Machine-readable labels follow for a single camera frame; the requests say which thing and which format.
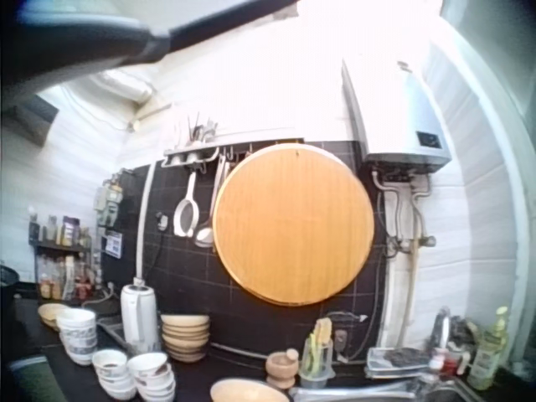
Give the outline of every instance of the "utensil rack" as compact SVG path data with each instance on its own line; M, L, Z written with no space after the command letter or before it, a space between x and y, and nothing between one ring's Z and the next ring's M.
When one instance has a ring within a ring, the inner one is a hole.
M189 166L191 168L201 168L204 164L212 162L222 152L226 153L228 159L233 159L234 155L254 152L260 149L254 147L259 143L279 143L279 142L303 142L303 137L281 137L273 140L259 139L247 142L237 141L222 141L222 142L201 142L199 144L193 144L182 149L168 149L164 151L164 160L162 162L162 168L174 168L176 166ZM198 158L188 158L192 154L198 154Z

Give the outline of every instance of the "water heater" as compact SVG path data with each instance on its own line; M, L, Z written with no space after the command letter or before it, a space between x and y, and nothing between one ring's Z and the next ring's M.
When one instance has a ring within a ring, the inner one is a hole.
M423 82L407 65L346 58L343 88L363 162L384 181L434 173L451 160Z

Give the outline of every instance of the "black tile wall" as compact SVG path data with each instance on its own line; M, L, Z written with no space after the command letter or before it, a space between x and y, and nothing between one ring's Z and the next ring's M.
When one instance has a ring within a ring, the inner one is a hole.
M355 280L336 296L311 306L280 307L252 296L229 276L212 250L200 249L192 240L173 235L173 211L186 193L188 173L180 167L162 169L158 164L147 209L144 273L147 284L157 293L161 312L208 313L212 320L213 342L257 353L288 347L301 350L315 321L330 312L365 315L367 319L363 322L343 316L333 317L335 328L348 330L348 353L360 352L356 357L364 357L367 348L376 343L383 310L385 233L379 223L384 215L383 207L376 210L377 189L371 182L368 169L361 167L356 142L310 144L333 153L355 173L358 172L374 207L374 246ZM262 144L263 147L269 145L272 143ZM129 203L125 217L120 219L116 228L124 235L123 258L116 260L103 256L105 279L119 286L130 282L135 271L137 221L147 171L147 167L140 167L128 183L121 183L125 189L125 200L128 199ZM204 222L209 216L214 175L215 163L208 167L206 174L198 175L195 199L201 211L199 222ZM169 228L164 234L157 231L155 213L158 211L170 218Z

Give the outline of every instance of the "stack of wooden bowls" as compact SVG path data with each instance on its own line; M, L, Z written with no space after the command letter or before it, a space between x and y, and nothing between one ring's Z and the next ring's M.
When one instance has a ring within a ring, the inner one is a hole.
M209 316L162 314L162 340L170 358L184 363L198 362L209 342Z

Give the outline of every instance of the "stack of bowls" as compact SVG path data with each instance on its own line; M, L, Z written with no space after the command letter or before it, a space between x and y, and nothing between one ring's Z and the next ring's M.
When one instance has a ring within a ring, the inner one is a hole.
M56 316L59 337L65 352L81 366L89 366L97 349L95 313L82 308L66 308Z
M103 349L93 355L91 362L99 377L100 386L117 400L129 400L136 396L134 378L126 368L127 357L114 349Z
M175 399L175 375L165 353L144 353L131 358L128 371L147 402L172 402Z
M161 315L162 340L169 356L193 363L204 358L209 342L209 316Z

